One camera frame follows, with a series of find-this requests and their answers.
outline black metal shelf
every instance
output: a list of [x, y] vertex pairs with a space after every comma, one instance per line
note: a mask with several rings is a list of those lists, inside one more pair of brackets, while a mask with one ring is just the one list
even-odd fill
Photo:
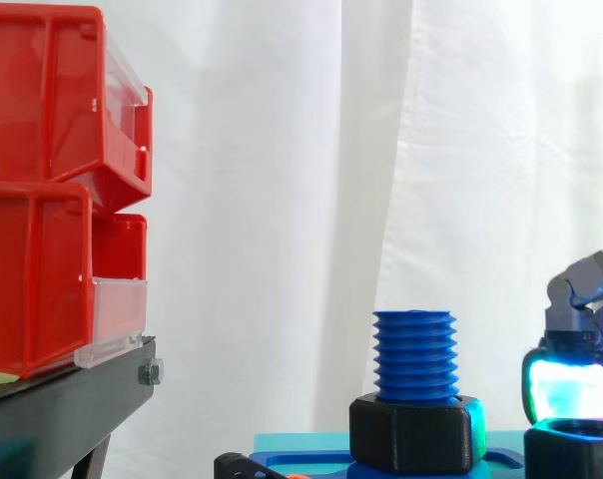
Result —
[[0, 386], [0, 478], [99, 478], [110, 434], [153, 395], [155, 338], [92, 369]]

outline cyan base plate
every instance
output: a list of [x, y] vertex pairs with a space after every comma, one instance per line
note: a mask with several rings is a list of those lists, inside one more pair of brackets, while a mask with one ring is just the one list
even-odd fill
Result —
[[[524, 479], [523, 432], [488, 432], [487, 440], [491, 450], [470, 474], [441, 479]], [[352, 464], [348, 445], [347, 433], [259, 434], [255, 438], [256, 453], [251, 458], [281, 474], [312, 479], [401, 479]]]

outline white backdrop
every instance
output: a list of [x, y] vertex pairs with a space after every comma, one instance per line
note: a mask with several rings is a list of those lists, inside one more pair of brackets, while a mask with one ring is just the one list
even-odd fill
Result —
[[450, 309], [461, 392], [524, 428], [546, 284], [601, 248], [603, 2], [415, 0], [376, 306]]
[[461, 391], [525, 426], [545, 284], [603, 247], [603, 2], [96, 4], [155, 92], [134, 210], [166, 363], [105, 478], [205, 477], [255, 433], [346, 430], [375, 291], [450, 308]]

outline metal bolt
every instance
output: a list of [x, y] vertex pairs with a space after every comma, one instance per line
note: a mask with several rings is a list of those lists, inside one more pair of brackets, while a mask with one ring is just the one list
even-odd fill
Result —
[[149, 359], [140, 366], [140, 382], [147, 386], [157, 386], [164, 379], [164, 361], [159, 358]]

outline orange object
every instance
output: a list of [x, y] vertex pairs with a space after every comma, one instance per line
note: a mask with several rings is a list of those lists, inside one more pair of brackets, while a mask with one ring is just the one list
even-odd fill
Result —
[[152, 98], [97, 8], [0, 4], [0, 181], [79, 183], [102, 215], [147, 198]]
[[0, 184], [0, 372], [28, 377], [141, 334], [145, 256], [144, 218], [93, 218], [83, 186]]

